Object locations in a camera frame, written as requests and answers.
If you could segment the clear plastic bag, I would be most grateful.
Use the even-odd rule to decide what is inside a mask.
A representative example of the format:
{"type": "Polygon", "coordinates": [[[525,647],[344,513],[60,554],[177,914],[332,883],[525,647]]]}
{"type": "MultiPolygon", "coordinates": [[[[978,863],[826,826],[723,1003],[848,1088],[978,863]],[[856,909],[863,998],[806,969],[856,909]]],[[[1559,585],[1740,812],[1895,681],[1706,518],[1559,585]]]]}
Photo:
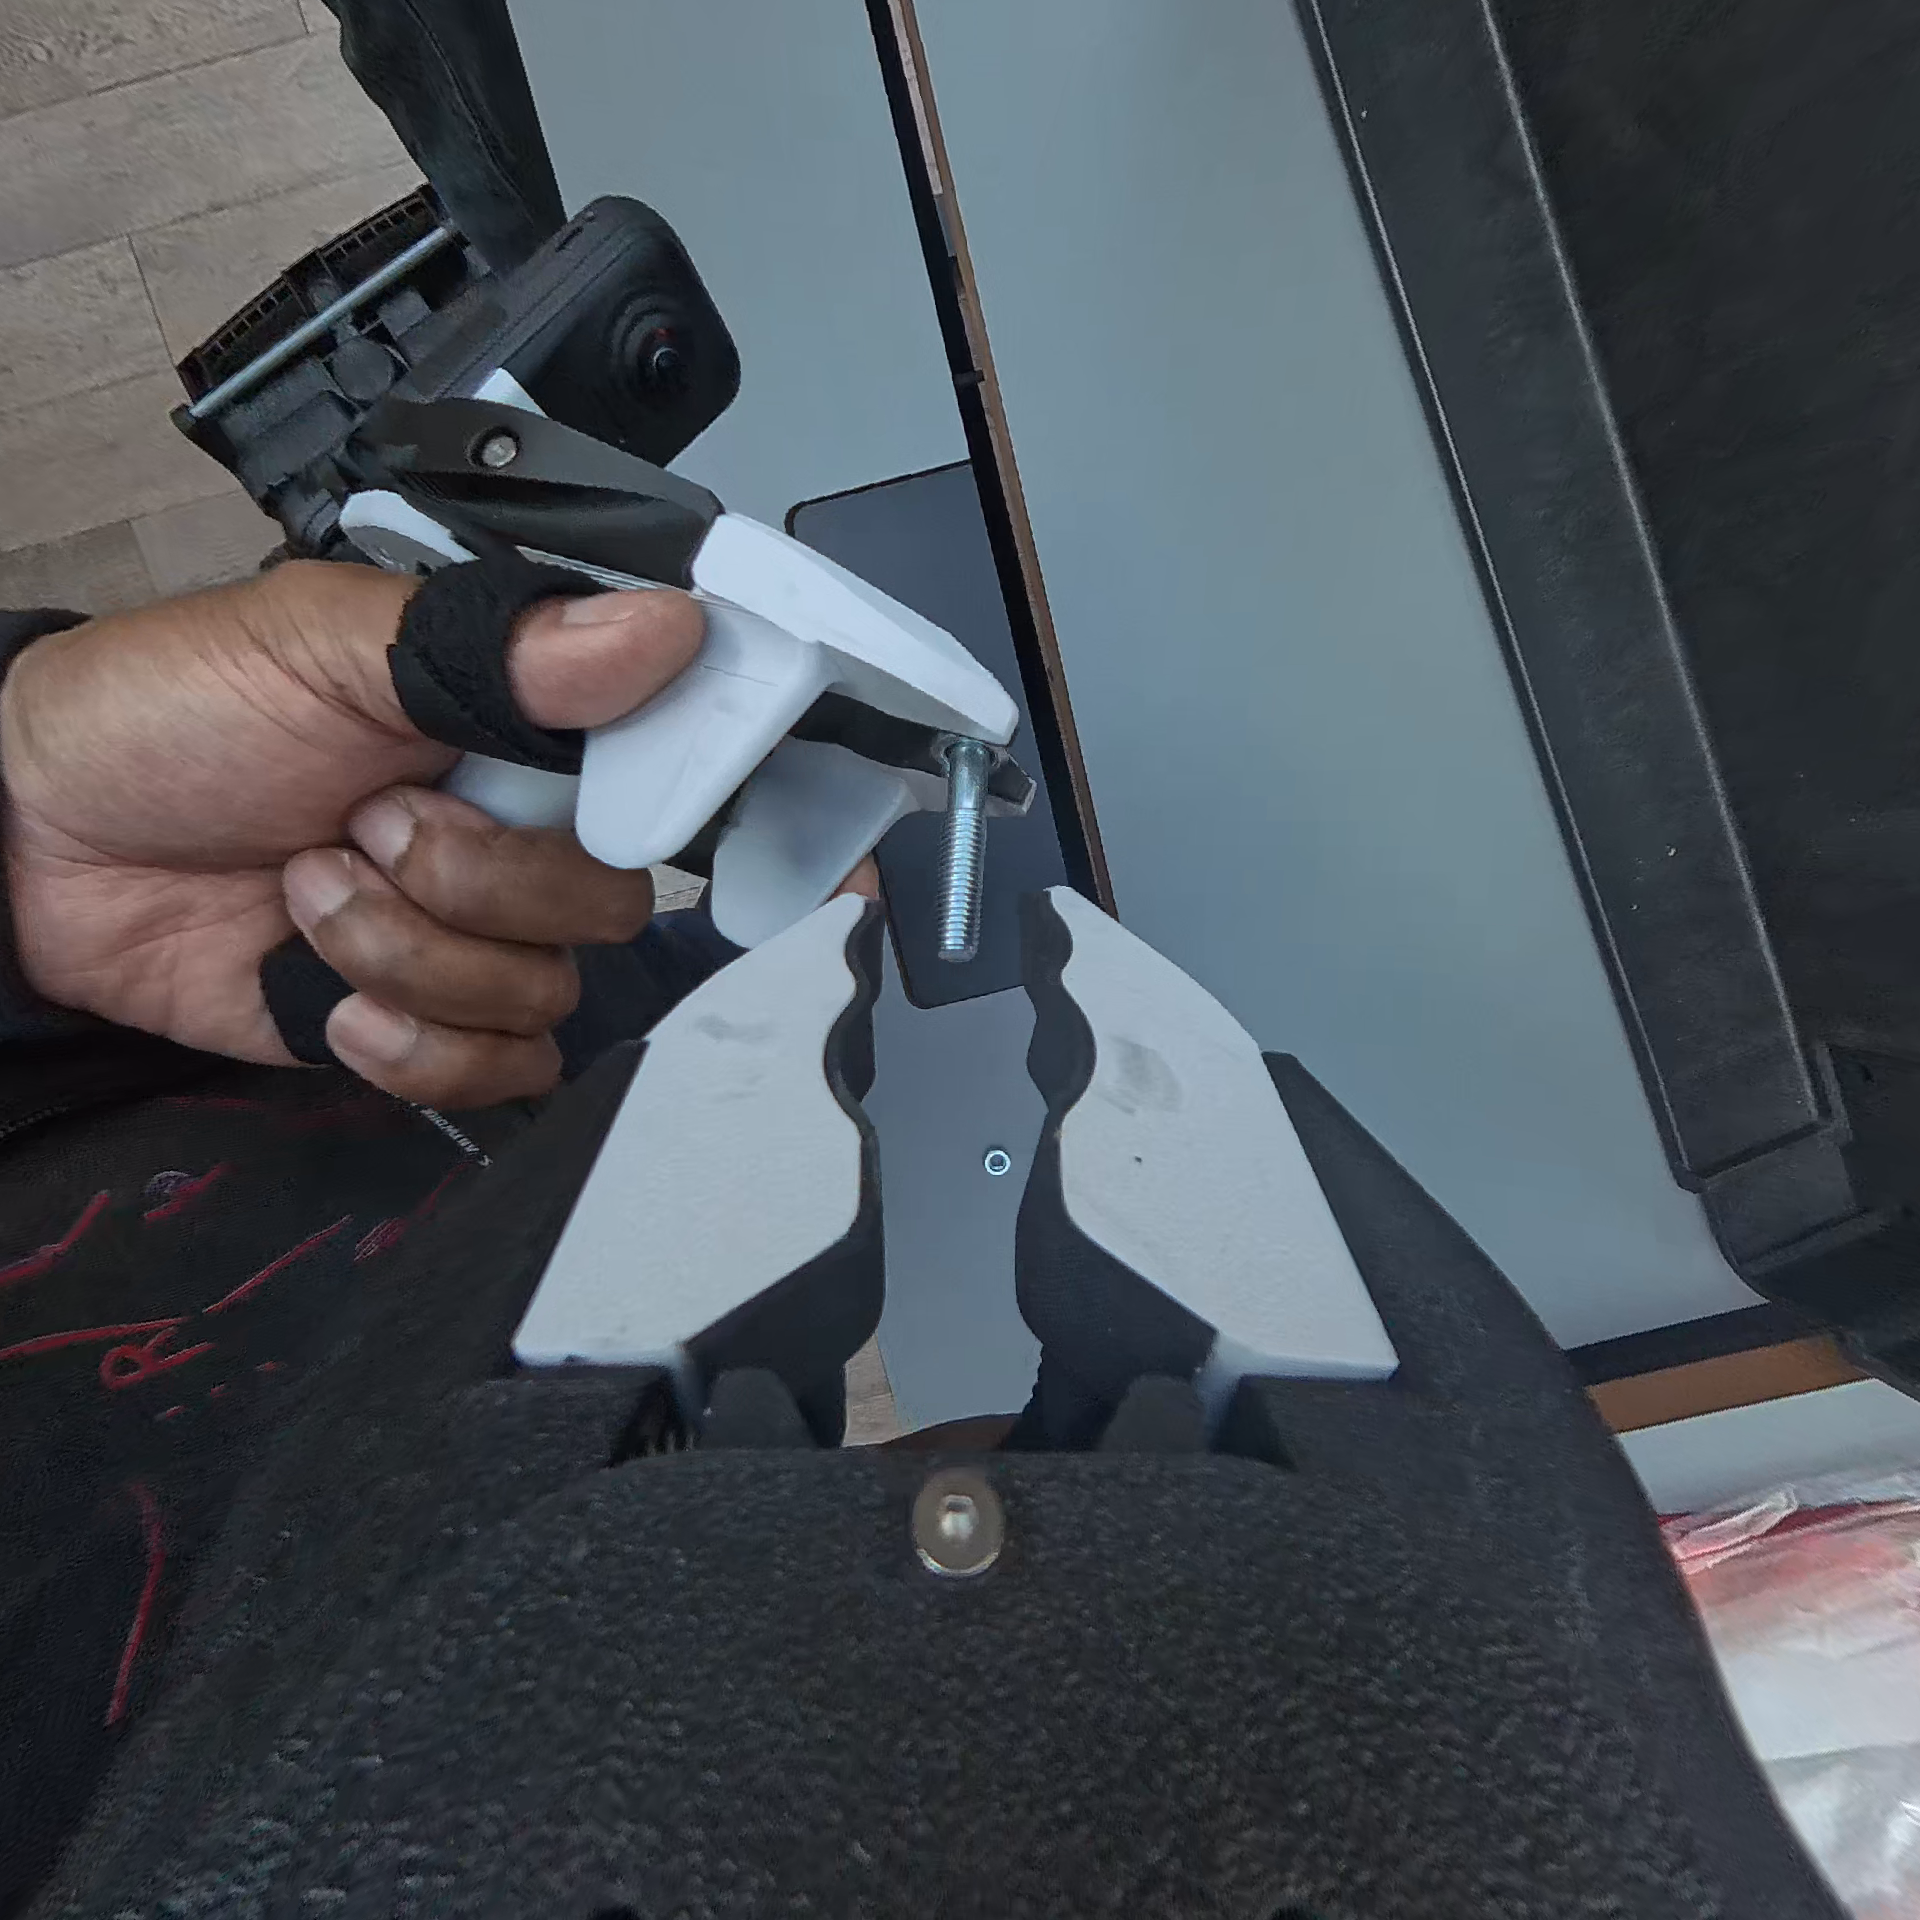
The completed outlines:
{"type": "Polygon", "coordinates": [[[1920,1911],[1920,1470],[1660,1518],[1740,1729],[1853,1920],[1920,1911]]]}

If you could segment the grey desk with wooden edge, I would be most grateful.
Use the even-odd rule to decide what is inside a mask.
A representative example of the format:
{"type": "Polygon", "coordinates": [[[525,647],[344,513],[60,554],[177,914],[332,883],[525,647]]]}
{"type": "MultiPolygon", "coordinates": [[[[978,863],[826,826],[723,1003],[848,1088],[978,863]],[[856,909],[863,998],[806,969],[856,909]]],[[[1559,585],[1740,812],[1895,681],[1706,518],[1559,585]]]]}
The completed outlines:
{"type": "Polygon", "coordinates": [[[1863,1372],[1823,1328],[1789,1337],[1760,1314],[1719,1314],[1589,1345],[1573,1364],[1660,1518],[1895,1480],[1920,1457],[1920,1401],[1863,1372]]]}

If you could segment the grey board with brown edge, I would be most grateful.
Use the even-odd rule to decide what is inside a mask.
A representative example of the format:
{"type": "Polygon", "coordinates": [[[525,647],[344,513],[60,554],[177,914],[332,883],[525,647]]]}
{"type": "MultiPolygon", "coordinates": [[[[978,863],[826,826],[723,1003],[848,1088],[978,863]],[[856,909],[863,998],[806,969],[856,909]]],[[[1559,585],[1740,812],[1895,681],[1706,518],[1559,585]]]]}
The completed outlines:
{"type": "Polygon", "coordinates": [[[1559,1345],[1748,1314],[1629,1056],[1294,10],[923,0],[1112,914],[1559,1345]]]}

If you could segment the person's left hand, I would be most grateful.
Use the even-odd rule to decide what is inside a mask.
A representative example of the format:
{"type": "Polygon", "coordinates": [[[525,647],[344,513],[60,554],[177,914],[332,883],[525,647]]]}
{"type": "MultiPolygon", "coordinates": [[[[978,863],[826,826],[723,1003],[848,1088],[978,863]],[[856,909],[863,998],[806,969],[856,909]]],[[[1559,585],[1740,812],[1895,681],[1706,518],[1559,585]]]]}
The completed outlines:
{"type": "Polygon", "coordinates": [[[32,1013],[290,1070],[257,956],[311,938],[325,1045],[409,1103],[558,1086],[580,949],[659,914],[648,870],[434,787],[387,647],[409,574],[286,559],[97,614],[11,666],[11,938],[32,1013]]]}

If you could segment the black ribbed plastic panel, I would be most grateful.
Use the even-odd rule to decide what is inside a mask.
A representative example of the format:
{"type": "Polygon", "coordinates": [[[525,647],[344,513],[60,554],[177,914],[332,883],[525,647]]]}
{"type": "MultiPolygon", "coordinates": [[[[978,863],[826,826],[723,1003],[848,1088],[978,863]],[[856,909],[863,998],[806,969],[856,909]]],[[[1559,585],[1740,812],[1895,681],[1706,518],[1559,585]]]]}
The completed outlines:
{"type": "Polygon", "coordinates": [[[1920,1386],[1920,10],[1294,10],[1663,1174],[1920,1386]]]}

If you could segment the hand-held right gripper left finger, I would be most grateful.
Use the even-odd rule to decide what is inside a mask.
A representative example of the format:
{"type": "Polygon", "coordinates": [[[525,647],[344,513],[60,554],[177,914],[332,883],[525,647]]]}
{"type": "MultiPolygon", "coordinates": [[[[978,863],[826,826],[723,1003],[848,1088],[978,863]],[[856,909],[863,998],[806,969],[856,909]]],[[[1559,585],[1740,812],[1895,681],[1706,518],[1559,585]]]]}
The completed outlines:
{"type": "Polygon", "coordinates": [[[820,904],[648,1031],[611,1137],[512,1328],[525,1372],[661,1372],[713,1427],[737,1372],[848,1446],[848,1358],[888,1314],[879,1189],[888,909],[820,904]]]}

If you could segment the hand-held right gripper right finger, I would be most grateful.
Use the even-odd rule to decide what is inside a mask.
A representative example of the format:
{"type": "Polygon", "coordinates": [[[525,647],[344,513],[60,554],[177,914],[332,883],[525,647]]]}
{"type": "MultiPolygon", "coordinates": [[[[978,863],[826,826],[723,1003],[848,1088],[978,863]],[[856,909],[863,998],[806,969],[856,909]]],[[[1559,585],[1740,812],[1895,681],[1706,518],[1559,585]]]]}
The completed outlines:
{"type": "Polygon", "coordinates": [[[1018,1446],[1094,1446],[1138,1386],[1190,1387],[1204,1435],[1237,1386],[1393,1386],[1399,1345],[1257,1039],[1076,883],[1018,904],[1018,991],[1042,1088],[1018,1446]]]}

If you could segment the silver bolt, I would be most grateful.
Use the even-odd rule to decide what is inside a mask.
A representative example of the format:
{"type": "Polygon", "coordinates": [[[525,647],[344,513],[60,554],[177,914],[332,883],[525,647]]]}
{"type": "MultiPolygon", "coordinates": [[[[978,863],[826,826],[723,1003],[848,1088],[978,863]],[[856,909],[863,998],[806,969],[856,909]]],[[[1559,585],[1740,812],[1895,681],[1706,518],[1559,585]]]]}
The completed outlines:
{"type": "Polygon", "coordinates": [[[985,776],[995,749],[972,734],[936,740],[944,765],[944,826],[936,826],[936,968],[978,956],[978,879],[985,879],[985,776]]]}

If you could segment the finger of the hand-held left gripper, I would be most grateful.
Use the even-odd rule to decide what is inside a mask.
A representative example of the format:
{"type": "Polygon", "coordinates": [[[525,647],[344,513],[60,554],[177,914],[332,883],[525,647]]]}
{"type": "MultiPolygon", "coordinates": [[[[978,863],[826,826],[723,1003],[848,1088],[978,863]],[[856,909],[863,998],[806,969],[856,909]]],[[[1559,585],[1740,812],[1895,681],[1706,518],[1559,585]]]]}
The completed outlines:
{"type": "Polygon", "coordinates": [[[944,812],[961,749],[888,765],[863,749],[775,749],[713,842],[713,927],[758,949],[806,927],[911,812],[944,812]]]}
{"type": "Polygon", "coordinates": [[[995,749],[1018,734],[1014,690],[952,635],[751,513],[716,513],[685,574],[700,604],[812,641],[826,658],[826,690],[888,716],[978,734],[995,749]]]}

